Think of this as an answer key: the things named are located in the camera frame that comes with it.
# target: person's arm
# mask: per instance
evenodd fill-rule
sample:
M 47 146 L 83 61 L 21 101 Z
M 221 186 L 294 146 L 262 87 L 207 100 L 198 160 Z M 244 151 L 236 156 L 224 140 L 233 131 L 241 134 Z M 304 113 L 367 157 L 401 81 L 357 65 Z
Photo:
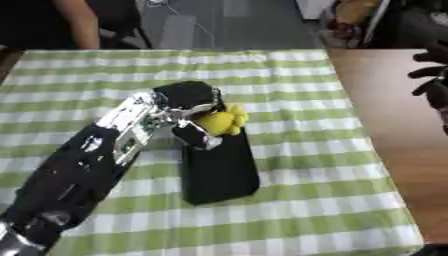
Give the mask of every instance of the person's arm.
M 85 0 L 53 0 L 70 23 L 73 38 L 83 49 L 100 48 L 98 19 Z

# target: yellow toy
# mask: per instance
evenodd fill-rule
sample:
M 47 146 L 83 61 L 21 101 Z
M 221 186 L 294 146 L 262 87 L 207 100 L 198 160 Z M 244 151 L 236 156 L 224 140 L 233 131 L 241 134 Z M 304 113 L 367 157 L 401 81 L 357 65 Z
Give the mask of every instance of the yellow toy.
M 206 129 L 212 136 L 238 135 L 248 119 L 249 116 L 243 107 L 237 104 L 227 104 L 226 112 L 217 112 L 201 117 L 195 123 Z

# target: robotic hand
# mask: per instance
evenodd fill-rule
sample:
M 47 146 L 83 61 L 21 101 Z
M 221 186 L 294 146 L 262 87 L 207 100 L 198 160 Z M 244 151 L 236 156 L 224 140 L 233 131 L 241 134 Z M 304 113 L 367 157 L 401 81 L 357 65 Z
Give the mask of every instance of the robotic hand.
M 0 216 L 0 256 L 44 255 L 81 224 L 123 177 L 155 130 L 172 127 L 192 147 L 221 143 L 194 120 L 224 111 L 220 91 L 182 82 L 140 92 L 61 146 L 17 190 Z
M 413 71 L 409 73 L 409 77 L 435 77 L 420 85 L 412 94 L 414 96 L 426 95 L 429 105 L 440 114 L 443 130 L 448 135 L 448 44 L 434 42 L 428 47 L 427 52 L 416 54 L 414 60 L 442 64 Z

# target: checkered cloth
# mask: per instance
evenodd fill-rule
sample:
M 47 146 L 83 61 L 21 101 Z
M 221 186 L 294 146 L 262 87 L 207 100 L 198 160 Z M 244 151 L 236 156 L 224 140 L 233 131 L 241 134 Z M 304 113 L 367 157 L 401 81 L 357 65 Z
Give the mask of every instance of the checkered cloth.
M 28 52 L 0 87 L 0 203 L 128 95 L 182 80 L 245 107 L 258 192 L 184 202 L 179 148 L 162 132 L 52 254 L 393 256 L 422 245 L 324 51 Z

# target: black container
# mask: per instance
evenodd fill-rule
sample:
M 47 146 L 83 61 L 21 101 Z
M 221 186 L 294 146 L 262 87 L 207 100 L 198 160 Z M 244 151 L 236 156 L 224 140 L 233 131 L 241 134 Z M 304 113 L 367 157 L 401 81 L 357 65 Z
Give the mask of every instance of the black container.
M 252 195 L 260 187 L 244 129 L 237 136 L 222 137 L 222 144 L 210 151 L 182 148 L 185 201 L 193 205 L 214 203 Z

